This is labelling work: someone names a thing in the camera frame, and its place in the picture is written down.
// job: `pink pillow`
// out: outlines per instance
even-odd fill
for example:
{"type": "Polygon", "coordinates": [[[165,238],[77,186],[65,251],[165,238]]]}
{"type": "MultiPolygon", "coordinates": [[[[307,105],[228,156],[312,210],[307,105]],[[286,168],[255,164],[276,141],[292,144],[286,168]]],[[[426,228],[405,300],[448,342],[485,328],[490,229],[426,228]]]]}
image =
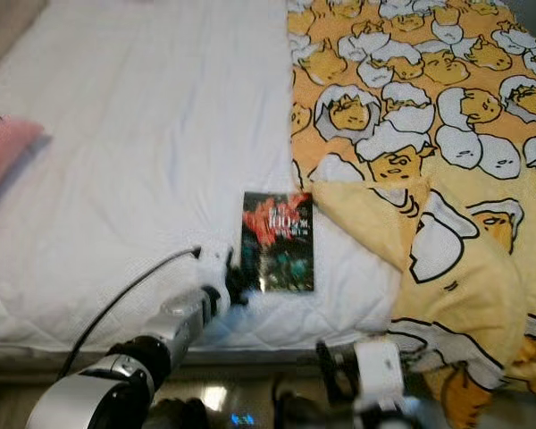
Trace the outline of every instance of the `pink pillow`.
{"type": "Polygon", "coordinates": [[[0,180],[44,128],[34,122],[0,116],[0,180]]]}

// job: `floor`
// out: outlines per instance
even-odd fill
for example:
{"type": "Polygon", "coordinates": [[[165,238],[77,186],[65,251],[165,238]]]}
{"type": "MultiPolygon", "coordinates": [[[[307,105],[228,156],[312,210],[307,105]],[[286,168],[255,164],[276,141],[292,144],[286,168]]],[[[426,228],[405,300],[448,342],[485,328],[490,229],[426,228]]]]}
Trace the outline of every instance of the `floor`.
{"type": "MultiPolygon", "coordinates": [[[[289,378],[282,387],[284,390],[290,388],[324,407],[325,391],[319,378],[289,378]]],[[[1,386],[0,429],[23,429],[45,388],[44,385],[1,386]]],[[[242,422],[246,421],[254,424],[245,427],[270,428],[273,419],[271,389],[272,379],[266,378],[180,380],[166,383],[155,400],[200,398],[207,405],[216,428],[243,427],[242,422]]],[[[440,406],[420,394],[420,399],[406,397],[406,408],[417,416],[425,429],[448,429],[440,406]]],[[[483,416],[480,428],[536,429],[536,398],[513,392],[498,394],[483,416]]]]}

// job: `quilted mattress cover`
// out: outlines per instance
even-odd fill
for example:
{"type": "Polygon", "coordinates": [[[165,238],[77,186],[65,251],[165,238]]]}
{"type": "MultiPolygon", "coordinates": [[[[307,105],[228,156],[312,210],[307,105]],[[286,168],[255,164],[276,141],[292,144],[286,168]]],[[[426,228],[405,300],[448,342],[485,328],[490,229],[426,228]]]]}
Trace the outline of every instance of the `quilted mattress cover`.
{"type": "MultiPolygon", "coordinates": [[[[239,247],[244,190],[295,188],[284,1],[53,0],[0,64],[0,114],[49,141],[0,189],[0,359],[68,350],[123,286],[187,246],[239,247]]],[[[384,329],[399,273],[314,214],[315,293],[258,294],[194,350],[311,349],[384,329]]],[[[85,351],[196,285],[183,260],[85,351]]]]}

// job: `blue light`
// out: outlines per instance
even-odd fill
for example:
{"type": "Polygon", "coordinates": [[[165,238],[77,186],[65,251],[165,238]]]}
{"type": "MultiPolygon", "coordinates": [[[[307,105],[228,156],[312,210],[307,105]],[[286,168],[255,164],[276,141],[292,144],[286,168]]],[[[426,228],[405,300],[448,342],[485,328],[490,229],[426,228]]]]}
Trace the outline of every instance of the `blue light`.
{"type": "Polygon", "coordinates": [[[250,416],[249,414],[246,414],[245,416],[232,414],[230,415],[230,420],[232,421],[235,427],[244,426],[244,425],[246,426],[253,425],[255,422],[254,418],[250,416]]]}

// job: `bed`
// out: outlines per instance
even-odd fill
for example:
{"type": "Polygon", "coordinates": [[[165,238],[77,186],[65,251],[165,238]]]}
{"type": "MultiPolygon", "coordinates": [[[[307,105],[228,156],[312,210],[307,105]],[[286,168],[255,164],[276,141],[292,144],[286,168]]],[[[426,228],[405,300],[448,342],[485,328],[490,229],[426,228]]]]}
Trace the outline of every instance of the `bed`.
{"type": "MultiPolygon", "coordinates": [[[[44,125],[0,187],[0,373],[56,370],[127,282],[176,250],[239,247],[245,190],[290,191],[285,2],[51,0],[0,63],[0,113],[44,125]]],[[[258,294],[194,352],[310,350],[386,329],[399,272],[320,212],[315,293],[258,294]]],[[[133,291],[84,347],[134,335],[195,283],[133,291]]]]}

